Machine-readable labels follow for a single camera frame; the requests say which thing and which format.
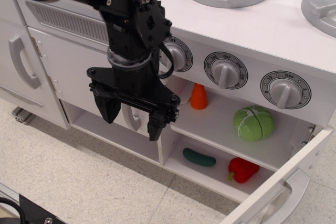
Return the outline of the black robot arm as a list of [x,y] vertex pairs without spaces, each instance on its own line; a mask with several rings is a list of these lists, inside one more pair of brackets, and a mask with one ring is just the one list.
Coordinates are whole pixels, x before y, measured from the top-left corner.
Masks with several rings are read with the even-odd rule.
[[[34,0],[55,2],[58,0]],[[107,27],[109,68],[91,67],[90,90],[103,119],[112,123],[123,105],[149,114],[151,141],[178,117],[179,97],[162,79],[174,71],[159,72],[159,54],[173,56],[164,41],[171,36],[171,22],[158,0],[73,0],[92,6]]]

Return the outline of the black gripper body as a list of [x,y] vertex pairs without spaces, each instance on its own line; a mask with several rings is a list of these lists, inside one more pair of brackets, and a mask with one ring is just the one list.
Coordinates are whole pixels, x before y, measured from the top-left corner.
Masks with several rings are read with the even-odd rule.
[[116,99],[145,112],[165,114],[166,123],[175,122],[181,99],[167,88],[149,63],[133,71],[118,68],[90,67],[87,76],[93,96]]

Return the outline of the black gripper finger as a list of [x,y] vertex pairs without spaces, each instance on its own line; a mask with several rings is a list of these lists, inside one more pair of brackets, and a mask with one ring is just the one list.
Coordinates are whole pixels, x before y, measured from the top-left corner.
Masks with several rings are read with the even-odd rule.
[[121,102],[116,99],[103,98],[97,95],[94,95],[94,100],[103,119],[109,124],[113,123],[120,112]]
[[150,112],[148,121],[148,133],[150,141],[157,141],[166,126],[163,112]]

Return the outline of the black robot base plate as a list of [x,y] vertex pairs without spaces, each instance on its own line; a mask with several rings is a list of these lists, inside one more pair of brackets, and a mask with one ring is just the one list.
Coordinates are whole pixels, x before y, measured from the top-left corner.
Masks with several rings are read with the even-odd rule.
[[18,217],[1,217],[1,223],[65,224],[63,220],[19,194],[18,200],[1,197],[1,204],[10,206]]

